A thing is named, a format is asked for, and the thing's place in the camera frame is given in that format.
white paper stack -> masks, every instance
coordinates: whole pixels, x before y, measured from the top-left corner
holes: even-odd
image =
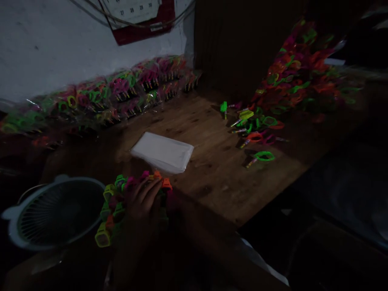
[[[193,149],[187,143],[146,132],[133,146],[131,153],[160,171],[179,174],[186,170]]]

wooden panel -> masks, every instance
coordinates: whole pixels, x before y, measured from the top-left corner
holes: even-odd
[[[250,99],[306,2],[197,0],[196,67],[212,88]]]
[[[156,114],[148,112],[103,131],[98,138],[74,140],[48,158],[42,182],[58,174],[93,177],[105,184],[121,173],[140,175],[150,166],[133,158],[130,150],[149,131],[194,146],[186,171],[171,177],[173,187],[241,226],[364,119],[360,110],[341,111],[319,125],[284,117],[286,127],[276,134],[289,143],[254,144],[240,150],[236,146],[241,140],[226,127],[234,117],[225,121],[219,112],[223,99],[213,91],[191,95],[171,101]],[[363,108],[363,103],[356,106]],[[269,150],[276,159],[245,169],[249,154],[258,150]]]

white wall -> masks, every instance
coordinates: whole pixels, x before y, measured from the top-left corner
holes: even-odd
[[[190,2],[175,0],[176,14]],[[194,13],[170,33],[118,46],[83,0],[2,0],[0,30],[0,98],[16,102],[194,47]]]

cable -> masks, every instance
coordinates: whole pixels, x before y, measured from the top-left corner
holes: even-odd
[[[179,14],[175,19],[173,19],[173,20],[170,20],[170,21],[167,21],[167,22],[164,22],[164,23],[161,23],[161,24],[139,25],[139,24],[127,22],[127,21],[122,20],[122,19],[120,19],[120,18],[114,17],[113,15],[111,15],[111,14],[109,14],[109,13],[106,13],[104,10],[101,10],[96,4],[94,4],[94,3],[91,2],[90,0],[84,0],[84,1],[85,1],[86,3],[88,3],[90,6],[92,6],[95,10],[97,10],[97,11],[99,11],[100,13],[104,14],[106,17],[109,17],[110,19],[115,20],[115,21],[117,21],[117,22],[120,22],[120,23],[123,23],[123,24],[127,24],[127,25],[130,25],[130,26],[133,26],[133,27],[138,27],[138,28],[158,28],[158,27],[165,27],[166,25],[171,24],[171,23],[177,21],[179,18],[181,18],[181,17],[189,10],[189,8],[195,3],[195,0],[192,1],[192,2],[186,7],[186,9],[185,9],[181,14]]]

calendar page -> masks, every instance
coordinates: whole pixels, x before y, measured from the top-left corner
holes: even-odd
[[[162,0],[102,0],[105,11],[111,15],[132,23],[140,23],[155,18]],[[114,21],[113,29],[127,25]]]

